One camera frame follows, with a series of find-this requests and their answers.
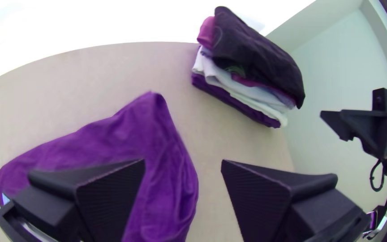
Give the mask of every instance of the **black garment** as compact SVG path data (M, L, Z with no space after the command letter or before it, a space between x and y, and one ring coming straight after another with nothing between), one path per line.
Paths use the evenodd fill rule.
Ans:
M293 58L226 7L215 9L212 52L218 67L280 89L302 106L304 86Z

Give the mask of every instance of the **beige floor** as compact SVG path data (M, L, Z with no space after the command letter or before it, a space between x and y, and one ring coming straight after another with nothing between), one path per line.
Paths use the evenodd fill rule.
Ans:
M126 43L45 58L0 77L0 166L43 142L161 93L199 177L189 242L242 241L222 159L293 171L283 132L257 124L190 84L198 44ZM0 229L0 242L7 241Z

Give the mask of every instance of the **purple towel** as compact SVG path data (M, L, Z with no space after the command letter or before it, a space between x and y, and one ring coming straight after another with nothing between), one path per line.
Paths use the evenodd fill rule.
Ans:
M185 241L195 215L198 178L160 94L148 92L114 116L8 162L0 169L0 194L11 197L28 186L31 169L56 171L138 157L145 159L146 173L123 241Z
M262 112L254 110L246 104L241 103L237 99L231 97L231 95L222 88L207 84L204 76L200 74L192 73L192 85L237 109L247 117L251 118L253 121L268 127L280 127L280 122L278 120L272 119Z

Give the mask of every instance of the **folded clothes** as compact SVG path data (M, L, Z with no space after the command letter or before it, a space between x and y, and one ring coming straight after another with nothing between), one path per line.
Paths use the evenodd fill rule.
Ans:
M215 21L214 19L215 19L215 17L208 17L208 18L206 18L204 20L204 22L201 25L201 29L199 31L198 37L197 37L197 41L204 48L210 50L209 53L204 51L204 54L209 55L210 58L213 57L211 51L212 51L212 42L213 42L213 28L214 28L214 21ZM239 83L241 83L241 84L243 84L245 86L261 87L265 91L267 91L267 92L273 94L274 96L276 96L288 108L292 109L292 108L295 107L295 101L293 100L292 97L290 97L289 95L285 94L284 92L282 92L282 91L280 91L280 90L278 90L278 89L276 89L274 87L271 87L271 86L266 85L266 84L261 83L261 82L254 82L254 81L248 80L246 78L241 77L237 73L231 73L231 78L234 81L239 82Z
M221 100L222 102L228 104L229 106L237 109L238 111L240 111L241 113L243 113L244 115L252 119L253 121L256 121L260 124L263 124L272 128L280 127L280 122L278 120L272 119L267 115L263 114L262 112L254 110L249 106L247 106L246 104L243 104L242 102L233 98L224 89L207 84L203 75L192 73L192 85L210 94L211 96L214 96L215 98Z
M225 72L224 70L214 65L212 60L208 59L207 57L201 54L201 51L202 51L202 47L200 47L197 53L197 58L193 65L192 72L205 76L206 82L209 85L217 86L224 89L232 97L248 105L252 109L261 111L268 117L279 120L282 127L285 127L288 124L287 117L282 112L277 110L277 109L282 109L284 111L287 111L288 108L286 107L286 105L281 103L274 95L270 93L266 93L264 90L260 90L260 92L257 93L257 90L259 90L258 88L246 87L231 80L230 73ZM229 83L231 81L242 86L243 88L252 89L254 91L245 91L237 88L232 89L223 84L223 83ZM259 101L252 97L257 97L262 100Z
M275 87L302 106L304 86L293 58L226 7L215 9L212 52L218 67Z
M156 93L8 162L0 169L0 197L27 187L31 169L57 171L135 158L145 159L146 172L122 241L184 242L195 215L198 178L165 99Z
M229 72L224 71L213 63L213 60L209 57L211 56L211 51L207 50L203 46L200 47L198 54L200 56L200 62L202 63L203 69L207 70L209 74L206 74L207 77L213 76L216 77L217 81L220 84L224 85L226 88L230 90L242 94L245 97L251 98L253 100L257 100L259 102L265 103L273 109L285 113L290 110L290 108L281 102L275 95L264 90L263 88L256 86L246 86L232 79L231 74Z
M259 82L254 82L254 81L251 81L251 80L248 80L246 78L243 78L241 77L240 75L236 74L236 73L231 73L231 79L244 85L244 86L250 86L250 87L259 87L271 94L273 94L274 96L276 96L276 98L278 98L282 103L284 103L286 105L286 107L288 107L289 109L293 109L295 106L296 106L296 103L295 103L295 100L293 98L291 98L290 96L286 95L285 93L283 93L282 91L278 90L277 88L274 88L274 87L270 87L270 86L267 86L263 83L259 83Z

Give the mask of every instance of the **purple cloth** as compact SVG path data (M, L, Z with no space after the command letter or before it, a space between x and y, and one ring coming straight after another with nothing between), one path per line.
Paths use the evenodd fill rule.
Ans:
M215 9L212 46L216 66L277 88L302 106L302 75L293 58L226 7Z
M31 169L57 171L138 157L145 159L146 173L123 241L185 241L195 215L198 178L160 94L148 92L114 116L8 162L0 169L0 194L11 197L28 186Z
M199 34L197 37L198 43L200 43L205 48L211 50L213 43L213 28L215 25L215 17L208 17L204 20L199 29Z
M237 109L247 117L251 118L253 121L256 121L260 124L266 125L272 128L279 128L280 122L276 119L272 119L265 115L264 113L254 110L251 107L247 106L244 103L241 103L237 99L231 97L231 95L224 89L209 85L204 76L196 73L192 73L192 85L196 88L214 96L215 98L221 100L222 102L228 104L229 106Z

